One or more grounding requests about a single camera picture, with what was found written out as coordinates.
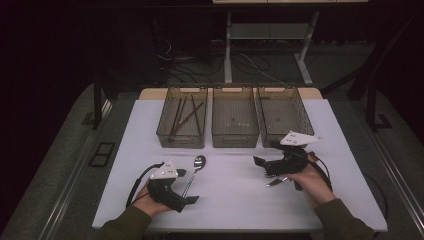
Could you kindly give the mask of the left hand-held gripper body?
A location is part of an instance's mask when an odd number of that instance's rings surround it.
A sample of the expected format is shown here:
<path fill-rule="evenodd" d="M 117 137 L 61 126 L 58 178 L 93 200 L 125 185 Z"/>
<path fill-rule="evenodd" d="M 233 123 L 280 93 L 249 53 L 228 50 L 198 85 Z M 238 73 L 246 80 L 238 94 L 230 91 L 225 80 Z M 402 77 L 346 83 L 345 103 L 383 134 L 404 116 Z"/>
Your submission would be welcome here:
<path fill-rule="evenodd" d="M 149 176 L 148 182 L 149 195 L 156 202 L 177 212 L 181 212 L 187 205 L 187 200 L 172 190 L 180 172 L 186 173 L 184 169 L 177 169 L 173 160 L 169 160 Z"/>

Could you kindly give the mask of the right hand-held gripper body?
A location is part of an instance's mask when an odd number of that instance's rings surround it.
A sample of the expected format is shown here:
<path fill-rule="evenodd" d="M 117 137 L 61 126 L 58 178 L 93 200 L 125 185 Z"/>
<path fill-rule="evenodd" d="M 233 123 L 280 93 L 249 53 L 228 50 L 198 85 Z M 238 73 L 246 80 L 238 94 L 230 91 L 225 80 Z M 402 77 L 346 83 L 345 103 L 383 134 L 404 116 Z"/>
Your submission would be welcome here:
<path fill-rule="evenodd" d="M 320 138 L 308 134 L 290 131 L 281 140 L 279 149 L 283 153 L 280 160 L 266 161 L 265 170 L 274 176 L 301 172 L 311 160 L 304 148 L 311 143 L 319 142 Z"/>

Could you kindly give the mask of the silver metal spoon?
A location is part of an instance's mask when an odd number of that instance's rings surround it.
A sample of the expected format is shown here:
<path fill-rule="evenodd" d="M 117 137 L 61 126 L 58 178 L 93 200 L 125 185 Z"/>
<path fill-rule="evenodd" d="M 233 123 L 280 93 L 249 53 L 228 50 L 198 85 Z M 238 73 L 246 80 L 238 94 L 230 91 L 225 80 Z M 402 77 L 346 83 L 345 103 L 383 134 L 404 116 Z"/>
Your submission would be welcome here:
<path fill-rule="evenodd" d="M 203 155 L 198 155 L 194 160 L 194 173 L 192 174 L 187 186 L 185 187 L 182 196 L 186 197 L 188 194 L 188 191 L 194 181 L 194 178 L 198 171 L 202 170 L 206 165 L 206 157 Z"/>

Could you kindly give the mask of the translucent grey plastic bin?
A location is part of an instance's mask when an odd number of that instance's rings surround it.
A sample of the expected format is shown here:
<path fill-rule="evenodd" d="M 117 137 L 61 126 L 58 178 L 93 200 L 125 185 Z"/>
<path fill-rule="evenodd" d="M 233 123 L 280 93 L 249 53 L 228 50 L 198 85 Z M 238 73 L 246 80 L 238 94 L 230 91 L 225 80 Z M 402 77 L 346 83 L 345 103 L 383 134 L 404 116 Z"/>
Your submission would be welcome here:
<path fill-rule="evenodd" d="M 259 125 L 251 86 L 214 86 L 211 133 L 215 148 L 256 147 Z"/>
<path fill-rule="evenodd" d="M 300 93 L 293 86 L 260 86 L 257 88 L 257 109 L 262 145 L 271 147 L 290 131 L 313 135 L 314 130 Z"/>
<path fill-rule="evenodd" d="M 187 97 L 182 120 L 193 111 L 191 95 L 194 97 L 197 105 L 201 102 L 204 103 L 197 111 L 202 133 L 201 136 L 198 135 L 194 115 L 192 115 L 189 120 L 179 128 L 176 135 L 170 135 L 179 99 L 181 98 L 183 100 L 184 97 Z M 156 135 L 159 138 L 161 146 L 163 148 L 202 149 L 205 146 L 207 105 L 207 87 L 169 87 L 156 130 Z"/>

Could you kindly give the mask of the brown wooden chopstick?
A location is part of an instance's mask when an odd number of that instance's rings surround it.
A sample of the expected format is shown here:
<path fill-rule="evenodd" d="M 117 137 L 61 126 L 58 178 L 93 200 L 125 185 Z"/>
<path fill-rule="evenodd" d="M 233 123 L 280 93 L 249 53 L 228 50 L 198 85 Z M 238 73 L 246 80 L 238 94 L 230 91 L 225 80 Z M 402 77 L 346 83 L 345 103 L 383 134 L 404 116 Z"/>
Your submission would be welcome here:
<path fill-rule="evenodd" d="M 196 115 L 197 114 L 197 110 L 203 105 L 204 103 L 203 102 L 201 102 L 198 106 L 196 106 L 195 104 L 194 104 L 194 107 L 193 107 L 193 111 L 192 112 L 190 112 L 182 121 L 180 121 L 177 125 L 176 125 L 176 127 L 173 129 L 173 131 L 172 131 L 172 134 L 176 134 L 177 133 L 177 131 L 178 131 L 178 129 L 180 128 L 180 127 L 182 127 L 182 125 L 183 124 L 185 124 L 188 120 L 189 120 L 189 118 L 192 116 L 192 115 Z"/>
<path fill-rule="evenodd" d="M 184 97 L 184 99 L 182 100 L 182 102 L 181 102 L 181 106 L 180 106 L 180 111 L 179 111 L 179 114 L 178 114 L 178 118 L 177 118 L 177 123 L 176 123 L 176 125 L 180 122 L 180 121 L 182 121 L 182 115 L 183 115 L 183 113 L 184 113 L 184 109 L 185 109 L 185 104 L 186 104 L 186 101 L 187 101 L 187 97 Z"/>

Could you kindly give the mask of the person's left hand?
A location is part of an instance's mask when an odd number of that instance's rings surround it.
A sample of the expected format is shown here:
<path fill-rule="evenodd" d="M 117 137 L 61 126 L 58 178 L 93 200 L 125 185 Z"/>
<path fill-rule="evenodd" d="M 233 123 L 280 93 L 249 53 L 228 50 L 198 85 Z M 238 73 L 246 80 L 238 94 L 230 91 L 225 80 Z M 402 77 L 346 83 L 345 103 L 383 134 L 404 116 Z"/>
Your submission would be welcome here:
<path fill-rule="evenodd" d="M 136 199 L 131 203 L 132 206 L 143 211 L 150 217 L 170 211 L 170 208 L 162 203 L 155 201 L 150 195 L 148 188 L 144 186 L 137 194 Z"/>

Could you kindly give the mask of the person's right hand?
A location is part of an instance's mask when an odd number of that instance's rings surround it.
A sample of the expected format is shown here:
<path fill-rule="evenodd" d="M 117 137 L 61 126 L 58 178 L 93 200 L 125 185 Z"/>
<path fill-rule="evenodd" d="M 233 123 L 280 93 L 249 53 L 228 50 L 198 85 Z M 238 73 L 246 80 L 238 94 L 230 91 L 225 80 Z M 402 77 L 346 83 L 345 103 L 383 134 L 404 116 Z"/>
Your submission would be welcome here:
<path fill-rule="evenodd" d="M 299 173 L 288 174 L 287 177 L 297 182 L 303 188 L 314 208 L 336 199 L 336 196 L 327 186 L 318 171 L 311 165 L 307 165 Z"/>

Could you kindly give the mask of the black upright stand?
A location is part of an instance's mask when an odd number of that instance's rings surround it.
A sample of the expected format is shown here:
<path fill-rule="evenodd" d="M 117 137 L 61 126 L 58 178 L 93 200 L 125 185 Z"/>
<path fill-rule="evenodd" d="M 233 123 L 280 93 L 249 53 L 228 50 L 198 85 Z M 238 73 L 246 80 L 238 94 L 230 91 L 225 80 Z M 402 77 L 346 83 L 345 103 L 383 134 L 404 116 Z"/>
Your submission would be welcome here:
<path fill-rule="evenodd" d="M 94 124 L 93 129 L 96 130 L 102 121 L 102 89 L 101 81 L 98 74 L 93 76 L 94 91 Z"/>
<path fill-rule="evenodd" d="M 379 129 L 391 129 L 392 125 L 384 114 L 376 113 L 377 88 L 370 84 L 367 93 L 366 122 L 373 132 Z"/>

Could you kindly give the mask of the white desk with metal legs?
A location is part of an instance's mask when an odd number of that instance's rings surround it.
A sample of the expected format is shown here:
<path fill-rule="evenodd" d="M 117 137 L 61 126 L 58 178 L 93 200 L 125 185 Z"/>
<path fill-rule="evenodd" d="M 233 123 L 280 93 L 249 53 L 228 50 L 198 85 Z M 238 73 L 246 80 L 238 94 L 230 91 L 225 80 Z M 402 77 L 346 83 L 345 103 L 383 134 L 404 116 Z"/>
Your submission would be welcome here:
<path fill-rule="evenodd" d="M 294 54 L 295 62 L 304 84 L 311 86 L 313 81 L 305 63 L 305 57 L 312 40 L 320 10 L 319 7 L 330 5 L 347 6 L 348 4 L 365 4 L 368 0 L 212 0 L 214 6 L 228 7 L 232 5 L 236 9 L 252 7 L 258 10 L 264 7 L 266 10 L 279 10 L 282 7 L 305 5 L 312 8 L 312 14 L 307 22 L 295 23 L 235 23 L 233 10 L 226 11 L 226 36 L 224 79 L 226 83 L 233 80 L 231 43 L 233 40 L 302 40 L 302 48 Z"/>

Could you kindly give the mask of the black slanted stand leg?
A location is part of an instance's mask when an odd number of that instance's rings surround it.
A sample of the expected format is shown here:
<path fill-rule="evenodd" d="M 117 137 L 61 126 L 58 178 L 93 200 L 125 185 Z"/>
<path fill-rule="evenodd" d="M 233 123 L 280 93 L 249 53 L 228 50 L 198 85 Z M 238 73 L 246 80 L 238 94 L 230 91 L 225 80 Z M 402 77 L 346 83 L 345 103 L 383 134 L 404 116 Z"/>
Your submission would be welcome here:
<path fill-rule="evenodd" d="M 414 16 L 411 16 L 395 23 L 387 23 L 380 28 L 380 38 L 374 49 L 364 64 L 355 71 L 353 83 L 347 93 L 350 100 L 356 101 L 363 96 L 384 59 L 413 19 Z"/>

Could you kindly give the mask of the black rectangular floor frame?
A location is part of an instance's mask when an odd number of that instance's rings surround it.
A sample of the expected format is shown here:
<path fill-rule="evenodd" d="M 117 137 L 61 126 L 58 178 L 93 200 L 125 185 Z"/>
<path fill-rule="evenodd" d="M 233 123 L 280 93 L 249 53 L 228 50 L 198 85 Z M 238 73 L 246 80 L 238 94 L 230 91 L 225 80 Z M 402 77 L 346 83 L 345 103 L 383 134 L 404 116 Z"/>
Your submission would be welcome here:
<path fill-rule="evenodd" d="M 113 153 L 114 142 L 100 142 L 88 165 L 90 167 L 105 167 Z"/>

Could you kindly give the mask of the aluminium rail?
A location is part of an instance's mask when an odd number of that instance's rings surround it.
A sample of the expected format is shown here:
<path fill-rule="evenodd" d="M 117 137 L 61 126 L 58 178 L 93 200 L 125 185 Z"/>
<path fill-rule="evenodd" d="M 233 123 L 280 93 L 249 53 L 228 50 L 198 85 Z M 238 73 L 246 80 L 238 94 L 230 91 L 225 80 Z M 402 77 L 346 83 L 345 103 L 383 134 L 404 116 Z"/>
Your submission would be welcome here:
<path fill-rule="evenodd" d="M 399 227 L 412 221 L 424 236 L 424 147 L 414 137 L 407 141 L 396 134 L 368 132 L 376 152 L 377 169 L 389 183 L 375 184 L 384 199 L 384 214 Z"/>
<path fill-rule="evenodd" d="M 97 106 L 92 100 L 79 98 L 65 119 L 39 168 L 38 182 L 42 187 L 43 220 L 37 240 L 52 240 L 59 228 L 94 148 L 98 131 L 95 111 L 100 118 L 108 116 L 109 100 Z"/>

